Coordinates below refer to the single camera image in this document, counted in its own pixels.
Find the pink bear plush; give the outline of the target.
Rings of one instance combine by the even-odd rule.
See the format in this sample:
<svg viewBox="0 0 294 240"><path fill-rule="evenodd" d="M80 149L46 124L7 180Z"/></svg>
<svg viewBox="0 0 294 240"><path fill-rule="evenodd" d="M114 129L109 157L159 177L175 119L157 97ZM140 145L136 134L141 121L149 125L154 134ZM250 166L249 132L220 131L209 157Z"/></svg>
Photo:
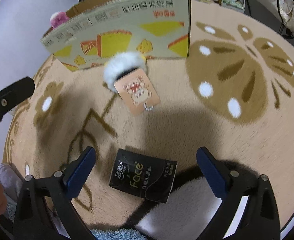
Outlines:
<svg viewBox="0 0 294 240"><path fill-rule="evenodd" d="M61 24L68 22L68 20L69 20L69 17L63 11L55 12L50 17L50 23L54 29L60 26Z"/></svg>

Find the beige floral blanket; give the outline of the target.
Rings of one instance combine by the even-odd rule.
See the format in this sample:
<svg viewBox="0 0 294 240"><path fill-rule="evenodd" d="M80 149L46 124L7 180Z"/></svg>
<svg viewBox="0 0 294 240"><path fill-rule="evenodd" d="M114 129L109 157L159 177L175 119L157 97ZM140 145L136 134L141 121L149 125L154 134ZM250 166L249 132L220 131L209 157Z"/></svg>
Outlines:
<svg viewBox="0 0 294 240"><path fill-rule="evenodd" d="M91 229L120 227L145 201L109 186L118 149L197 165L206 147L270 179L283 231L294 223L294 47L241 13L193 1L187 59L151 60L161 102L132 115L103 80L103 67L71 72L49 57L7 135L4 159L21 176L52 175L84 148L96 164L78 198Z"/></svg>

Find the white fluffy plush keychain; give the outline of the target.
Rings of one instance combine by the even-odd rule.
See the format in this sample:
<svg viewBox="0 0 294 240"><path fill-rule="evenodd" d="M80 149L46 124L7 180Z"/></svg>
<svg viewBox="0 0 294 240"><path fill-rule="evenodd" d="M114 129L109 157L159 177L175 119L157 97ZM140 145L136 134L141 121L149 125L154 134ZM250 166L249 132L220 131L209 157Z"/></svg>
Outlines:
<svg viewBox="0 0 294 240"><path fill-rule="evenodd" d="M117 53L104 65L107 88L120 96L133 115L150 112L161 102L147 72L147 59L137 51Z"/></svg>

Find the open cardboard box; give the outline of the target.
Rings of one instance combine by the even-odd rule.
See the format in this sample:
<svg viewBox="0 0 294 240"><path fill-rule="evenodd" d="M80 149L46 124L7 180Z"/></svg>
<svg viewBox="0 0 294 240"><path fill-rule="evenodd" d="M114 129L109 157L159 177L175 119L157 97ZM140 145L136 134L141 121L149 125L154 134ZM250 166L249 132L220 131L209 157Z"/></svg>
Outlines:
<svg viewBox="0 0 294 240"><path fill-rule="evenodd" d="M72 71L126 51L149 59L189 53L190 0L82 0L67 16L68 22L49 29L41 43Z"/></svg>

